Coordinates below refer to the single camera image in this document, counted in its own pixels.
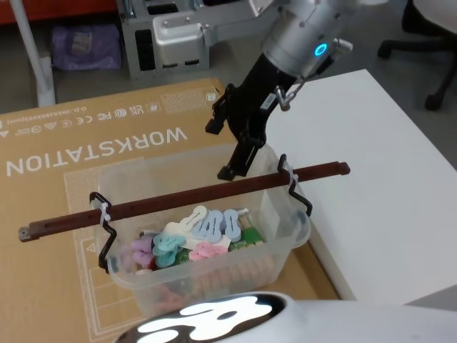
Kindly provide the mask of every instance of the black metal clip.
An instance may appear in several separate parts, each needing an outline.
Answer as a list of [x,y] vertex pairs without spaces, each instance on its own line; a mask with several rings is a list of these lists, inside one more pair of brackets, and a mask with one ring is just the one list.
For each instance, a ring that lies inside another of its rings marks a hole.
[[296,175],[293,174],[293,169],[291,166],[289,166],[289,164],[287,163],[287,156],[286,154],[282,154],[281,157],[279,158],[279,163],[278,163],[278,172],[288,172],[289,174],[289,184],[290,184],[290,187],[288,188],[288,193],[295,199],[297,199],[298,201],[300,201],[303,205],[306,206],[306,214],[309,216],[311,216],[311,212],[313,211],[313,205],[312,203],[310,203],[309,200],[307,200],[307,198],[301,196],[300,194],[298,194],[297,192],[295,192],[295,187],[297,186],[298,184],[298,178],[296,177]]
[[100,251],[99,255],[99,267],[105,269],[105,272],[109,274],[106,255],[108,254],[111,245],[113,245],[114,240],[117,237],[116,230],[109,225],[109,210],[111,208],[111,202],[109,202],[103,195],[101,195],[98,192],[92,192],[89,195],[89,201],[91,203],[92,208],[100,209],[100,225],[105,229],[106,232],[109,233],[109,238],[106,240],[106,243],[103,249]]

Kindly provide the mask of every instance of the purple bag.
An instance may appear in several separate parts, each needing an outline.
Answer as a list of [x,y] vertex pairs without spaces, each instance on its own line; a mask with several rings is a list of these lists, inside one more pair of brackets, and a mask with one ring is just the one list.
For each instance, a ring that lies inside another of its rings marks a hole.
[[52,29],[52,64],[64,70],[119,69],[119,31],[113,24],[55,26]]

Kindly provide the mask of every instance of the clear plastic bin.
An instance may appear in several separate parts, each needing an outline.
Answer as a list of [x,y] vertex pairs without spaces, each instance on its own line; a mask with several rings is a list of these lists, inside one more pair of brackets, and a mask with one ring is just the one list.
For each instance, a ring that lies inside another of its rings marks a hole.
[[[112,204],[120,204],[220,184],[225,181],[218,180],[216,174],[229,160],[233,149],[233,145],[215,146],[126,162],[102,175],[99,191]],[[274,151],[265,146],[259,150],[248,177],[274,173],[277,165]],[[289,196],[287,186],[203,205],[221,211],[246,207],[265,244],[137,275],[130,242],[138,239],[145,229],[160,233],[169,222],[187,217],[197,204],[111,223],[118,235],[108,253],[110,275],[118,285],[132,290],[145,315],[155,316],[191,302],[247,292],[274,282],[291,249],[304,244],[311,231],[304,206]],[[107,235],[98,227],[95,236],[100,252]]]

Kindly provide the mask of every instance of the white desk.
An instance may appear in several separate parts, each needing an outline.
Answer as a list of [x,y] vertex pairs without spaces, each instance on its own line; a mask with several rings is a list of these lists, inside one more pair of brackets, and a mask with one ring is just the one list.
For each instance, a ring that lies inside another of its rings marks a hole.
[[351,167],[301,185],[343,298],[457,310],[457,172],[367,71],[307,84],[267,135],[293,166]]

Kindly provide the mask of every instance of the orange object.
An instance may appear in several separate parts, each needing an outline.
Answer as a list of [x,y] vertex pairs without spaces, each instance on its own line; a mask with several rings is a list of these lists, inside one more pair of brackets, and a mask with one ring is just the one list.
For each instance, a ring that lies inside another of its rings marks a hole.
[[[117,11],[116,0],[23,0],[29,21]],[[9,1],[0,0],[0,24],[16,22]]]

